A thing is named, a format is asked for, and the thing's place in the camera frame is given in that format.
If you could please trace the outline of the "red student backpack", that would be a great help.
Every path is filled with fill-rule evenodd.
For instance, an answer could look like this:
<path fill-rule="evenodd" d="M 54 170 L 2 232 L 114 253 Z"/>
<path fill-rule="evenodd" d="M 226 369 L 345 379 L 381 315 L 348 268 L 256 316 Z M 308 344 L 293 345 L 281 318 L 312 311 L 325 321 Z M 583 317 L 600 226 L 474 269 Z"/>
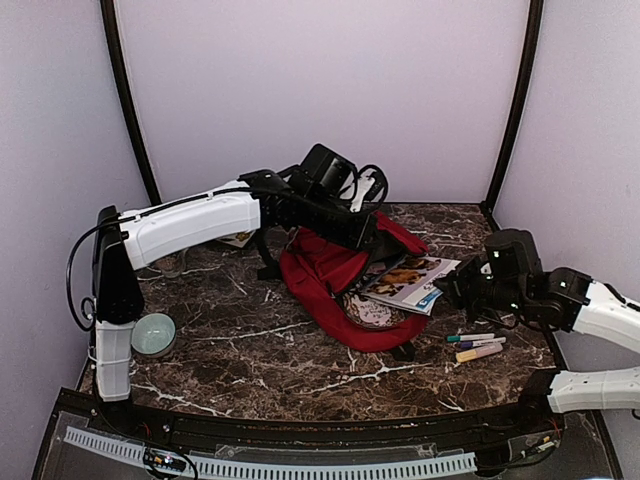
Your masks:
<path fill-rule="evenodd" d="M 418 257 L 428 252 L 416 235 L 381 212 L 375 214 L 373 244 L 362 250 L 343 247 L 316 231 L 300 227 L 289 238 L 280 258 L 269 254 L 264 233 L 255 243 L 265 263 L 257 271 L 260 280 L 282 280 L 313 320 L 332 338 L 364 353 L 389 352 L 398 361 L 412 361 L 416 349 L 412 340 L 427 324 L 423 314 L 402 313 L 396 322 L 382 327 L 365 327 L 353 320 L 347 310 L 349 293 L 364 283 L 374 262 L 401 254 Z"/>

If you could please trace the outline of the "blue dog picture book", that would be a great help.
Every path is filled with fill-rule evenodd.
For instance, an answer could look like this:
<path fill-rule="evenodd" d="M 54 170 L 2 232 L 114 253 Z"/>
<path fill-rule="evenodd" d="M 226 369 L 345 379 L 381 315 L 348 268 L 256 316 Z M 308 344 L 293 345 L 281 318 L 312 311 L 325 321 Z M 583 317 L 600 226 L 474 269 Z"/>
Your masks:
<path fill-rule="evenodd" d="M 364 286 L 360 293 L 373 301 L 430 315 L 442 291 L 435 281 L 446 277 L 459 260 L 423 256 L 405 256 Z"/>

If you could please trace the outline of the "Taming of the Shrew book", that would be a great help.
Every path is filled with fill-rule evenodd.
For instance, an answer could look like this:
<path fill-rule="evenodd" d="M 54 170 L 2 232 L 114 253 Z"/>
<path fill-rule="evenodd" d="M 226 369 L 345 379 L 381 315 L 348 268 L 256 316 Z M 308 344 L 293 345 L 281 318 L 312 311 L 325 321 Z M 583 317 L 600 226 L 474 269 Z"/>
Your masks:
<path fill-rule="evenodd" d="M 347 292 L 341 299 L 341 305 L 352 323 L 367 330 L 387 330 L 408 318 L 402 310 L 372 301 L 357 293 Z"/>

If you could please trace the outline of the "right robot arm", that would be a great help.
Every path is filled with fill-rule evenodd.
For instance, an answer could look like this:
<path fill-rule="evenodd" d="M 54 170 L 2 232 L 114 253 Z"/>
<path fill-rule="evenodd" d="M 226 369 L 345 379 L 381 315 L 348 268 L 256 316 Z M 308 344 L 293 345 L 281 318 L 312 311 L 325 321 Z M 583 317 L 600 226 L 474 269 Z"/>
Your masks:
<path fill-rule="evenodd" d="M 625 349 L 639 349 L 639 303 L 611 284 L 568 268 L 543 269 L 532 234 L 505 229 L 489 235 L 484 257 L 474 256 L 435 281 L 448 303 L 468 320 L 497 320 L 499 314 L 545 333 L 598 337 Z M 597 372 L 540 369 L 510 413 L 521 434 L 534 432 L 549 413 L 583 410 L 639 411 L 639 370 Z"/>

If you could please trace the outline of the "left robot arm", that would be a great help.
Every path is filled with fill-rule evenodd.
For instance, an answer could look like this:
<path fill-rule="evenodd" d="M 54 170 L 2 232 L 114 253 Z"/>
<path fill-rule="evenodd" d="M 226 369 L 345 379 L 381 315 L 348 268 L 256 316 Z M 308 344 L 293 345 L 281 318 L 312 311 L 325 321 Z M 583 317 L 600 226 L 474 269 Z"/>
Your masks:
<path fill-rule="evenodd" d="M 256 170 L 203 193 L 127 213 L 103 209 L 76 242 L 94 241 L 91 293 L 68 304 L 76 324 L 94 338 L 94 390 L 106 402 L 103 421 L 120 436 L 141 427 L 140 412 L 126 402 L 133 329 L 144 310 L 137 271 L 239 233 L 261 242 L 274 227 L 304 227 L 363 251 L 377 238 L 375 213 L 388 190 L 379 167 L 357 167 L 316 144 L 301 163 L 280 172 Z"/>

